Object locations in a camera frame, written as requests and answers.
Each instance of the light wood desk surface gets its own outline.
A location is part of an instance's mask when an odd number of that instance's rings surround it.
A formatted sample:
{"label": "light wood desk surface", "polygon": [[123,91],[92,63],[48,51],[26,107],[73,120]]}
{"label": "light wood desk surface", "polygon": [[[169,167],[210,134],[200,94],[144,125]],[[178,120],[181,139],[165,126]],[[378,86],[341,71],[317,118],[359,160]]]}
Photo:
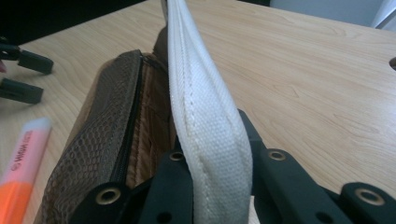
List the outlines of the light wood desk surface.
{"label": "light wood desk surface", "polygon": [[[328,189],[361,181],[396,197],[396,34],[236,1],[188,3],[265,145],[286,149]],[[160,2],[150,0],[21,46],[55,61],[52,75],[6,62],[8,77],[45,91],[38,105],[0,99],[0,175],[22,124],[53,122],[25,223],[98,68],[127,50],[150,52],[163,26]]]}

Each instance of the zipper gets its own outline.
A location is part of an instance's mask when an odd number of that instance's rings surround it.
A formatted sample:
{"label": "zipper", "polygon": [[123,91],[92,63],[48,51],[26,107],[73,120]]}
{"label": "zipper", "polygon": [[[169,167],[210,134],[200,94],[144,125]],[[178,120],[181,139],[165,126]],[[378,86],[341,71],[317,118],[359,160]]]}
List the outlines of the zipper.
{"label": "zipper", "polygon": [[134,136],[134,123],[137,118],[137,112],[139,108],[140,91],[142,89],[142,67],[144,61],[143,55],[140,55],[140,67],[137,77],[136,88],[134,91],[134,102],[131,108],[131,112],[128,118],[128,124],[122,139],[122,145],[119,150],[116,162],[113,166],[111,173],[110,182],[125,183],[128,172],[129,156],[132,150],[132,142]]}

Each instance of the white wall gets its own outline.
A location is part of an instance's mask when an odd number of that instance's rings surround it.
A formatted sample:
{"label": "white wall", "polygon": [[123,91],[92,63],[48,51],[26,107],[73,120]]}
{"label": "white wall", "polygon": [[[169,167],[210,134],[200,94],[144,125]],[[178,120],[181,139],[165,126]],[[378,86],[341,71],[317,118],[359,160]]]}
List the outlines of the white wall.
{"label": "white wall", "polygon": [[382,3],[383,0],[272,0],[271,7],[371,26]]}

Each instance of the highlighter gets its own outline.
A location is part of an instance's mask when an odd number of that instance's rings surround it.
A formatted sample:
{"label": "highlighter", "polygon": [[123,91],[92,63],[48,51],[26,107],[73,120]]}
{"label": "highlighter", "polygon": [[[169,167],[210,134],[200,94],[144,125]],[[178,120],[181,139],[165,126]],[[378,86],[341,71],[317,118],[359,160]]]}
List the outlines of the highlighter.
{"label": "highlighter", "polygon": [[34,119],[23,125],[0,182],[0,224],[22,223],[50,129],[47,118]]}

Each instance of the metal grommet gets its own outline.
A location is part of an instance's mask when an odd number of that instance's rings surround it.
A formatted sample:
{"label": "metal grommet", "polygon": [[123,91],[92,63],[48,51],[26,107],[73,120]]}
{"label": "metal grommet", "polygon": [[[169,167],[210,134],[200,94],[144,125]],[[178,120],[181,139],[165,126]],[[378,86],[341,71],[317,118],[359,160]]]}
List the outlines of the metal grommet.
{"label": "metal grommet", "polygon": [[174,153],[172,153],[172,154],[169,156],[169,158],[170,158],[172,161],[181,161],[181,160],[184,159],[184,155],[183,155],[183,153],[181,153],[181,152],[174,152]]}
{"label": "metal grommet", "polygon": [[268,156],[275,161],[283,161],[286,159],[285,154],[279,151],[270,151],[268,152]]}
{"label": "metal grommet", "polygon": [[103,189],[96,195],[96,202],[101,205],[114,203],[121,196],[121,191],[117,188]]}
{"label": "metal grommet", "polygon": [[366,203],[375,205],[375,206],[381,206],[385,204],[385,200],[381,197],[381,195],[373,192],[372,190],[369,189],[356,189],[355,190],[356,196],[358,198]]}

